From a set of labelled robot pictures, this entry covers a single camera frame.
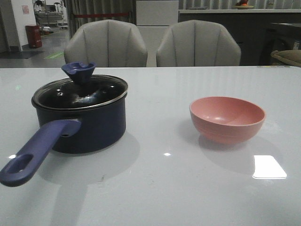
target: green floor sign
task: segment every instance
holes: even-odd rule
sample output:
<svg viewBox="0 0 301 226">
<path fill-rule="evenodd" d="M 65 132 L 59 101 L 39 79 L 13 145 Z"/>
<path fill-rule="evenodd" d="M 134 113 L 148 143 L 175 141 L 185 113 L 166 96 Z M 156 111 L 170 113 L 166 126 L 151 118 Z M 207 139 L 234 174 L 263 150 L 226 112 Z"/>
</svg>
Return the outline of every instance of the green floor sign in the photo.
<svg viewBox="0 0 301 226">
<path fill-rule="evenodd" d="M 47 57 L 45 57 L 44 59 L 57 59 L 60 58 L 64 55 L 64 52 L 57 52 L 57 53 L 53 53 Z"/>
</svg>

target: gray floor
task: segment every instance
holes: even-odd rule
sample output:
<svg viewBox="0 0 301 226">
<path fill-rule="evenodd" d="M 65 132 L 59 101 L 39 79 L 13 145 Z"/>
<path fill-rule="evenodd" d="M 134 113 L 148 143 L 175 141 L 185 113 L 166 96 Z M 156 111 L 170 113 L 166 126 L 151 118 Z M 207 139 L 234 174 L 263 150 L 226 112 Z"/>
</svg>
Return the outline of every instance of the gray floor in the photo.
<svg viewBox="0 0 301 226">
<path fill-rule="evenodd" d="M 42 47 L 24 48 L 23 51 L 42 51 L 28 59 L 0 59 L 0 68 L 23 68 L 23 67 L 61 67 L 65 64 L 64 57 L 45 59 L 51 54 L 63 52 L 69 40 L 69 31 L 57 27 L 51 28 L 52 34 L 42 35 Z"/>
</svg>

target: doorway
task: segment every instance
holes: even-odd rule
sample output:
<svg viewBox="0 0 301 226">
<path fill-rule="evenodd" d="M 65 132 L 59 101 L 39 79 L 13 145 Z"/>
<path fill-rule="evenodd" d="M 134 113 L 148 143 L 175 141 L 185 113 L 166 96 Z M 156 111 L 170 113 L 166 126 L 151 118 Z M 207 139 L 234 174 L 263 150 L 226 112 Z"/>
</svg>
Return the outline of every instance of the doorway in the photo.
<svg viewBox="0 0 301 226">
<path fill-rule="evenodd" d="M 6 52 L 7 50 L 8 50 L 7 39 L 6 39 L 5 29 L 3 25 L 2 11 L 0 8 L 0 53 Z"/>
</svg>

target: bowl rim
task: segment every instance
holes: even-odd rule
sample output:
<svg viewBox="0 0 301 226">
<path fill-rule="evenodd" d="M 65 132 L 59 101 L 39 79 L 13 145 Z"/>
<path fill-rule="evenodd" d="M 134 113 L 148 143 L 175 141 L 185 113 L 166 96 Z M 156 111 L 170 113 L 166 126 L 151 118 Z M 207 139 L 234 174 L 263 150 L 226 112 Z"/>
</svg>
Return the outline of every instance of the bowl rim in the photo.
<svg viewBox="0 0 301 226">
<path fill-rule="evenodd" d="M 244 125 L 228 125 L 228 124 L 224 124 L 224 123 L 217 123 L 217 122 L 213 122 L 213 121 L 209 121 L 209 120 L 206 120 L 204 118 L 201 118 L 199 116 L 197 116 L 191 109 L 191 106 L 201 100 L 201 99 L 209 99 L 209 98 L 227 98 L 227 99 L 235 99 L 235 100 L 240 100 L 240 101 L 244 101 L 244 102 L 247 102 L 249 104 L 252 104 L 254 106 L 256 106 L 257 108 L 259 108 L 262 112 L 263 112 L 263 118 L 255 123 L 251 123 L 251 124 L 244 124 Z M 191 102 L 191 104 L 189 105 L 189 110 L 190 110 L 190 113 L 193 114 L 195 117 L 201 119 L 201 120 L 204 120 L 206 122 L 209 122 L 209 123 L 213 123 L 215 125 L 221 125 L 221 126 L 228 126 L 228 127 L 245 127 L 245 126 L 252 126 L 252 125 L 257 125 L 257 124 L 260 124 L 262 123 L 265 119 L 266 119 L 266 112 L 265 110 L 263 110 L 263 108 L 259 107 L 258 105 L 250 102 L 250 101 L 247 101 L 247 100 L 244 100 L 244 99 L 240 99 L 240 98 L 236 98 L 236 97 L 227 97 L 227 96 L 209 96 L 209 97 L 202 97 L 202 98 L 198 98 L 198 99 L 195 99 L 194 101 Z"/>
</svg>

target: red trash bin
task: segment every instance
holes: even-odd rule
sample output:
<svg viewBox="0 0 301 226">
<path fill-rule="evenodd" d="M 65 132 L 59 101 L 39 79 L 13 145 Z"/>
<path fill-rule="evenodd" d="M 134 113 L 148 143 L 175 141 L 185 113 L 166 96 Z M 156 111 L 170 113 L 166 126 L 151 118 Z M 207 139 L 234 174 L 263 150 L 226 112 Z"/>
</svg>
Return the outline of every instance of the red trash bin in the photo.
<svg viewBox="0 0 301 226">
<path fill-rule="evenodd" d="M 42 46 L 40 27 L 37 25 L 25 26 L 29 48 L 39 48 Z"/>
</svg>

